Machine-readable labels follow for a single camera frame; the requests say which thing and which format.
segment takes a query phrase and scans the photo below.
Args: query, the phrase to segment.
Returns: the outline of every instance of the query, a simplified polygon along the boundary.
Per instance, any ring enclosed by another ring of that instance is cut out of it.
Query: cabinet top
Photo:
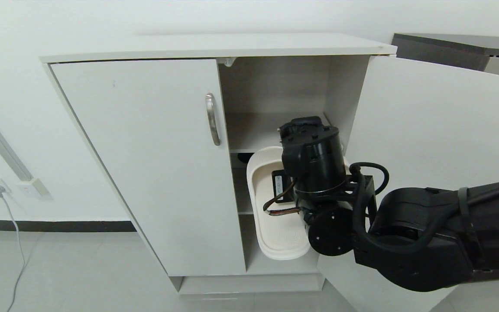
[[[289,55],[390,55],[396,46],[342,33],[141,35],[99,38],[40,57],[42,63]]]

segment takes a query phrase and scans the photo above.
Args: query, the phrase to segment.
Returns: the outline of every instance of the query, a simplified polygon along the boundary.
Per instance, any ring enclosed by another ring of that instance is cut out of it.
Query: white cabinet
[[[351,254],[265,257],[237,158],[319,115],[340,128],[351,162],[386,165],[392,189],[456,188],[463,174],[465,185],[492,182],[499,76],[396,59],[391,45],[343,34],[148,36],[101,49],[42,61],[140,235],[184,277],[180,293],[321,290],[326,277],[362,310],[380,307],[362,296],[378,290],[427,311],[451,291],[415,296]]]

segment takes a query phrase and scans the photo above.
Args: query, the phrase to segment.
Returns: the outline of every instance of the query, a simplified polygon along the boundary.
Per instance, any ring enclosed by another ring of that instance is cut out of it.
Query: electronic device
[[[356,263],[417,292],[499,271],[499,182],[454,191],[397,189],[377,209],[375,195],[388,184],[388,170],[357,162],[347,172],[338,128],[305,117],[281,126],[279,133],[291,184],[263,210],[277,217],[302,213],[317,252],[337,256],[353,250]],[[364,166],[384,173],[377,189],[373,177],[361,173]],[[295,207],[268,211],[287,193]]]

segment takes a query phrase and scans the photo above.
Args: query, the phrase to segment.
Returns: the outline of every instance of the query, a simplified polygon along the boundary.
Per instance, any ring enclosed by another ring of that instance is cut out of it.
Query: white cable
[[[18,225],[16,224],[16,221],[13,218],[13,214],[10,212],[9,204],[5,200],[5,197],[3,197],[3,193],[4,193],[4,191],[0,192],[0,197],[3,200],[3,202],[5,203],[7,211],[9,212],[10,219],[13,221],[14,228],[16,229],[16,241],[18,242],[18,248],[20,249],[20,255],[22,256],[22,269],[20,269],[20,273],[18,274],[18,278],[16,278],[16,282],[14,283],[13,300],[10,302],[10,306],[6,311],[6,312],[9,312],[14,304],[14,298],[16,296],[16,287],[18,286],[18,281],[20,281],[20,277],[22,276],[22,272],[24,272],[24,268],[26,268],[26,261],[24,260],[24,253],[22,252],[22,246],[20,245],[20,235],[19,235],[19,231],[18,231]]]

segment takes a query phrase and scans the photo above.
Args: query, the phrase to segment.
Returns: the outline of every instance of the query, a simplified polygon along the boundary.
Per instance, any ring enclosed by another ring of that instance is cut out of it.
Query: open cabinet door
[[[377,197],[402,187],[455,190],[499,181],[499,75],[371,57],[346,157],[390,171]],[[382,174],[367,170],[380,184]],[[360,312],[427,312],[453,288],[411,292],[353,253],[319,257],[319,270]]]

